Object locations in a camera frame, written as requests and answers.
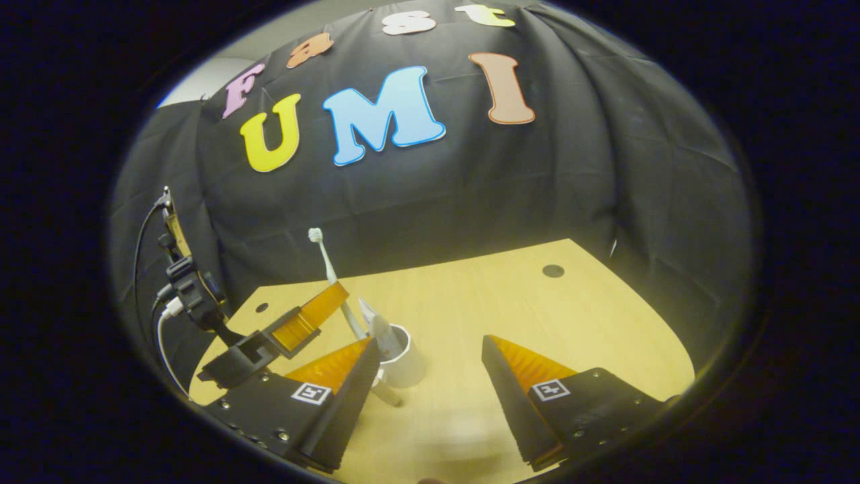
white cable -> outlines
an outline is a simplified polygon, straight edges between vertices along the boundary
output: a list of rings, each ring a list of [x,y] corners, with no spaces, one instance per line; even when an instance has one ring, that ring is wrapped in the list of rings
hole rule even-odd
[[[175,297],[167,303],[167,307],[162,311],[162,315],[158,318],[158,350],[161,352],[162,360],[164,360],[164,366],[167,367],[167,371],[170,372],[170,376],[173,377],[173,382],[176,383],[176,386],[185,394],[185,396],[191,400],[191,396],[188,395],[188,392],[185,391],[185,388],[179,384],[179,379],[176,378],[176,374],[173,372],[173,368],[170,367],[170,362],[167,359],[167,354],[164,353],[164,339],[162,338],[162,326],[164,326],[164,321],[169,320],[170,318],[176,316],[182,311],[182,302],[179,301],[178,297]]]

toothbrush handle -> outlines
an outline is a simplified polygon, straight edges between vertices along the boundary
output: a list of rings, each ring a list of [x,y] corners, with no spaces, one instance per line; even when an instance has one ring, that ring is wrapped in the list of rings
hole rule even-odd
[[[329,260],[329,254],[325,251],[325,245],[320,240],[320,251],[322,252],[322,259],[325,261],[325,276],[329,279],[329,283],[334,284],[337,282],[337,274],[335,274],[335,268],[332,267],[331,261]]]
[[[355,335],[355,338],[356,339],[367,338],[367,334],[365,333],[365,330],[361,329],[361,325],[359,325],[359,322],[355,319],[355,316],[353,316],[353,312],[352,312],[352,310],[349,309],[349,305],[346,304],[346,302],[341,304],[341,311],[343,311],[343,316],[345,318],[347,318],[347,323],[349,323],[350,329],[353,330],[353,334]]]

black cable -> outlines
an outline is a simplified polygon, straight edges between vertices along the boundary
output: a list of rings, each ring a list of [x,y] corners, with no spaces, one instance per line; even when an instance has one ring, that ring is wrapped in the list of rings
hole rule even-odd
[[[156,203],[150,208],[150,212],[146,214],[146,218],[144,219],[144,224],[140,226],[140,233],[138,234],[138,243],[134,247],[134,269],[132,270],[132,294],[134,298],[134,317],[138,319],[138,328],[142,332],[144,330],[144,322],[140,319],[140,305],[138,303],[138,259],[140,258],[140,244],[144,239],[144,230],[146,230],[146,226],[149,224],[152,215],[162,206],[161,203]]]

orange soft finger pad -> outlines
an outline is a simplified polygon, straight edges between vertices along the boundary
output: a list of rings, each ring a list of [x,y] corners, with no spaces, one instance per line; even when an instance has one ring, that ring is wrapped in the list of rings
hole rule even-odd
[[[289,351],[295,350],[347,300],[347,297],[347,290],[340,282],[335,282],[306,302],[298,314],[273,330],[272,336]]]

yellow letter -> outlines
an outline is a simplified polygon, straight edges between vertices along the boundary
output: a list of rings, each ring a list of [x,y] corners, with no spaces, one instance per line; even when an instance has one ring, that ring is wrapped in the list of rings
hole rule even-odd
[[[263,137],[263,122],[266,113],[259,113],[245,121],[239,133],[245,138],[245,151],[248,152],[248,162],[251,168],[267,172],[286,164],[298,149],[298,118],[296,103],[302,97],[299,94],[287,96],[272,106],[272,112],[280,119],[280,146],[273,151],[266,148]]]
[[[464,5],[456,7],[457,12],[466,12],[473,22],[482,23],[491,27],[513,27],[513,20],[496,18],[496,15],[505,15],[505,10],[491,9],[487,5]]]

